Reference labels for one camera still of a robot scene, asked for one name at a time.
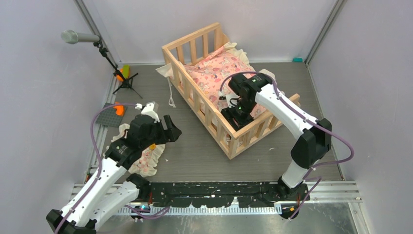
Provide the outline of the teal small block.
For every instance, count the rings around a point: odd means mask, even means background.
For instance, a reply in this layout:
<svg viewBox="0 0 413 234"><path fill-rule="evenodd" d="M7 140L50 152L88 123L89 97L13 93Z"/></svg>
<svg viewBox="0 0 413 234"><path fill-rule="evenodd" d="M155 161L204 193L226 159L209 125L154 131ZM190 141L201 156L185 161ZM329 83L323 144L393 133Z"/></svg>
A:
<svg viewBox="0 0 413 234"><path fill-rule="evenodd" d="M303 62L303 58L293 58L292 62L298 62L298 63L302 63Z"/></svg>

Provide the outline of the small checkered ruffled pillow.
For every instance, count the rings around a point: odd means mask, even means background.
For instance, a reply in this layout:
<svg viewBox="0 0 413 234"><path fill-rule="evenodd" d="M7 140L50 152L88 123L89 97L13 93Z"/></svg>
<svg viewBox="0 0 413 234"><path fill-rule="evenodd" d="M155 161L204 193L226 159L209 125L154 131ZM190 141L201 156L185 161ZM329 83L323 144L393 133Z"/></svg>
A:
<svg viewBox="0 0 413 234"><path fill-rule="evenodd" d="M137 174L142 177L153 176L157 173L157 164L159 158L165 150L164 144L152 144L142 151L138 151L127 142L127 131L129 124L121 124L119 126L118 135L111 139L113 146L107 145L106 152L102 155L102 172L105 171L107 165L121 166L128 168L130 174Z"/></svg>

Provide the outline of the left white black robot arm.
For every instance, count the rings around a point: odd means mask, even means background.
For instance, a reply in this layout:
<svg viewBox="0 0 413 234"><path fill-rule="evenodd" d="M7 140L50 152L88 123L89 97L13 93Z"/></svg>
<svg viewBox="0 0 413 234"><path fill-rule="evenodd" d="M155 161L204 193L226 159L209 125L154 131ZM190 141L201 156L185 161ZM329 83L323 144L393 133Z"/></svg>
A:
<svg viewBox="0 0 413 234"><path fill-rule="evenodd" d="M95 234L119 209L136 200L145 201L150 194L149 182L140 175L130 175L113 193L106 195L117 180L140 159L152 145L175 142L182 134L170 116L164 123L139 114L120 138L109 145L97 171L80 192L60 210L51 210L46 220L56 234Z"/></svg>

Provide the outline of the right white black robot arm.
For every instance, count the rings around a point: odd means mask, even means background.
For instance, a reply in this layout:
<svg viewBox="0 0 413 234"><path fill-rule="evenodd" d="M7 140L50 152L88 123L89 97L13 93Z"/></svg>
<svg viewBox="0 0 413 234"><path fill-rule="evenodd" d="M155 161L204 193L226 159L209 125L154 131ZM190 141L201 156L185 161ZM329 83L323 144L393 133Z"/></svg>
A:
<svg viewBox="0 0 413 234"><path fill-rule="evenodd" d="M260 105L280 120L296 139L290 151L292 161L278 179L277 195L291 200L298 192L304 177L311 168L331 150L332 129L329 120L318 120L303 111L277 87L275 76L263 69L259 72L232 74L223 80L219 99L226 99L228 107L221 110L231 126L240 130L251 123L254 107Z"/></svg>

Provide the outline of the silver microphone on tripod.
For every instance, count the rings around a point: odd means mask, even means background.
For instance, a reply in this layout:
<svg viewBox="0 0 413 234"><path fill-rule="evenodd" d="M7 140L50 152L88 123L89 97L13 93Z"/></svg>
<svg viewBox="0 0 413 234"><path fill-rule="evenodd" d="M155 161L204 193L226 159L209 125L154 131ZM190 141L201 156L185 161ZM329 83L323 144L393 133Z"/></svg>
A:
<svg viewBox="0 0 413 234"><path fill-rule="evenodd" d="M119 77L121 79L121 84L120 86L113 91L113 94L116 94L117 91L119 91L121 88L125 89L130 89L134 91L140 98L143 98L132 86L133 84L133 79L135 76L138 75L138 73L132 75L129 78L126 78L123 73L120 71L118 68L118 65L116 65L114 62L112 62L108 56L109 50L103 45L102 39L100 36L95 35L95 34L86 34L86 33L78 33L73 30L65 30L61 33L61 38L65 43L68 44L78 44L78 43L93 43L94 47L96 47L99 50L99 53L103 58L105 58L111 67L114 69L113 75L117 78Z"/></svg>

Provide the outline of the grey building plate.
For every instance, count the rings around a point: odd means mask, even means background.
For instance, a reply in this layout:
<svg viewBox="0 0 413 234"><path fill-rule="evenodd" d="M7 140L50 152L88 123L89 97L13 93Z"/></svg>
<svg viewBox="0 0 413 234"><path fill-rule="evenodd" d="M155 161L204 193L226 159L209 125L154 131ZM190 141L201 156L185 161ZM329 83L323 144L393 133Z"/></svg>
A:
<svg viewBox="0 0 413 234"><path fill-rule="evenodd" d="M96 124L100 124L107 127L119 127L122 122L123 116L117 116L115 114L115 109L111 107L110 109L106 109L99 114L99 116L96 119Z"/></svg>

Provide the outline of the orange green toy ball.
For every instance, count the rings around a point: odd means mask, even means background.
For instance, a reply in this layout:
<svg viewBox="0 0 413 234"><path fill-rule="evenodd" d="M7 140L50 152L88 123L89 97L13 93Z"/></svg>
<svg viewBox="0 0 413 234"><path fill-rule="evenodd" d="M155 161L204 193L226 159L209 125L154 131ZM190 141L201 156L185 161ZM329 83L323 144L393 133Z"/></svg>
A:
<svg viewBox="0 0 413 234"><path fill-rule="evenodd" d="M123 67L119 70L122 74L122 76L125 79L129 79L130 78L130 66L129 65L123 65ZM121 76L116 75L116 79L120 82L123 81L123 79L121 78Z"/></svg>

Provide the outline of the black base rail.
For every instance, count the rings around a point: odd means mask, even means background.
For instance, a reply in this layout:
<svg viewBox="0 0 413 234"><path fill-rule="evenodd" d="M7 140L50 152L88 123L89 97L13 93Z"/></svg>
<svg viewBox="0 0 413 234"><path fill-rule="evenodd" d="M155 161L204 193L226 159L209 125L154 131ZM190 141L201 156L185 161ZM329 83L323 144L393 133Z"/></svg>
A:
<svg viewBox="0 0 413 234"><path fill-rule="evenodd" d="M310 199L308 192L303 183L290 190L272 182L151 182L137 200L156 207L227 208L237 202L240 208L261 208L280 201L298 205Z"/></svg>

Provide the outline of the wooden slatted pet bed frame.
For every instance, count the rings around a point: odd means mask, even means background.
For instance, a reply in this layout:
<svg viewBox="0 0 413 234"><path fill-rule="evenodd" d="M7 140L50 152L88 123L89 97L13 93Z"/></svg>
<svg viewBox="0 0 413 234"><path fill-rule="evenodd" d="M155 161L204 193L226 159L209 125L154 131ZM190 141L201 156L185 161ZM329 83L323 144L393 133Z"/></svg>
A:
<svg viewBox="0 0 413 234"><path fill-rule="evenodd" d="M169 80L226 156L233 159L281 127L283 123L269 111L263 112L240 130L235 130L225 120L184 69L184 45L189 45L191 64L196 64L212 53L208 48L209 39L213 40L214 49L218 49L229 41L220 23L216 22L162 46L162 53L165 63L171 65L172 68L173 77Z"/></svg>

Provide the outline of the pink printed cushion with ties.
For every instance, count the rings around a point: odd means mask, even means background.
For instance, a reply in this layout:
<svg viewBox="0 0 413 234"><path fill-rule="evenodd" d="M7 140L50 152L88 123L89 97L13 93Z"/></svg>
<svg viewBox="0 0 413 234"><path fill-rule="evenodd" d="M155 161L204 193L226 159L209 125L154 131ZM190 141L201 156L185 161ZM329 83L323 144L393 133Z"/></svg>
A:
<svg viewBox="0 0 413 234"><path fill-rule="evenodd" d="M228 107L226 100L219 100L223 80L234 73L256 71L250 65L246 52L236 49L236 45L235 42L228 42L197 64L184 65L186 72L219 111ZM166 78L174 79L171 64L157 68L156 71ZM251 115L255 119L265 110L257 104Z"/></svg>

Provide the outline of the orange curved toy piece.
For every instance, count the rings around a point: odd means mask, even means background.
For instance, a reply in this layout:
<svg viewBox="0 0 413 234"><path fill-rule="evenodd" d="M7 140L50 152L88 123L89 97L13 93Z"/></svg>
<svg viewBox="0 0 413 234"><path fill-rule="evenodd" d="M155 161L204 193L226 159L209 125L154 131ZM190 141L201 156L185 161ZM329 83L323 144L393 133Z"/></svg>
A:
<svg viewBox="0 0 413 234"><path fill-rule="evenodd" d="M125 113L125 107L120 105L119 102L116 102L115 104L116 106L113 107L115 109L115 114L122 117Z"/></svg>

